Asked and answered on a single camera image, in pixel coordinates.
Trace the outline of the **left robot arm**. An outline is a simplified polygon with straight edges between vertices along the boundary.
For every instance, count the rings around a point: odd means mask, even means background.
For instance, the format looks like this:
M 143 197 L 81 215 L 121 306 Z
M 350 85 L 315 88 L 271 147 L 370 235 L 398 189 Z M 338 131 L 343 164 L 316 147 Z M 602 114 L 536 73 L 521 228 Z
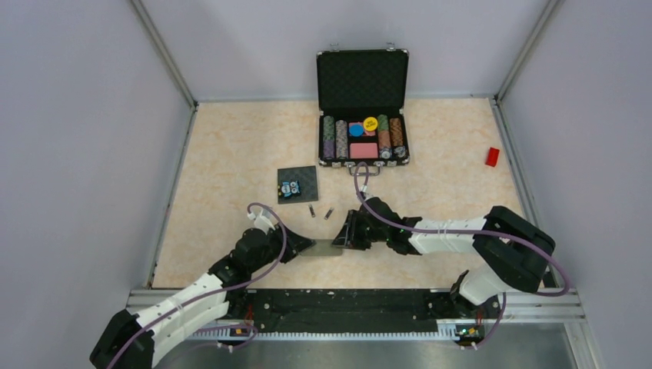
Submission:
M 235 247 L 206 273 L 176 294 L 135 313 L 123 309 L 109 321 L 89 355 L 96 368 L 153 368 L 173 348 L 211 321 L 238 317 L 247 298 L 237 290 L 315 246 L 277 225 L 263 231 L 249 228 Z

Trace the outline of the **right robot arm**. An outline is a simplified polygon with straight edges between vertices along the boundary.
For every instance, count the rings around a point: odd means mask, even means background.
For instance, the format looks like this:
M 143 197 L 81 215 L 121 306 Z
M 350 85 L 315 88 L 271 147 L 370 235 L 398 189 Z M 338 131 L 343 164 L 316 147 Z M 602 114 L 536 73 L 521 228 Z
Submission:
M 363 251 L 378 242 L 402 255 L 451 252 L 481 258 L 480 267 L 465 271 L 451 287 L 451 307 L 462 317 L 510 289 L 537 293 L 556 248 L 552 237 L 501 205 L 479 218 L 434 221 L 400 217 L 378 197 L 348 212 L 332 244 Z

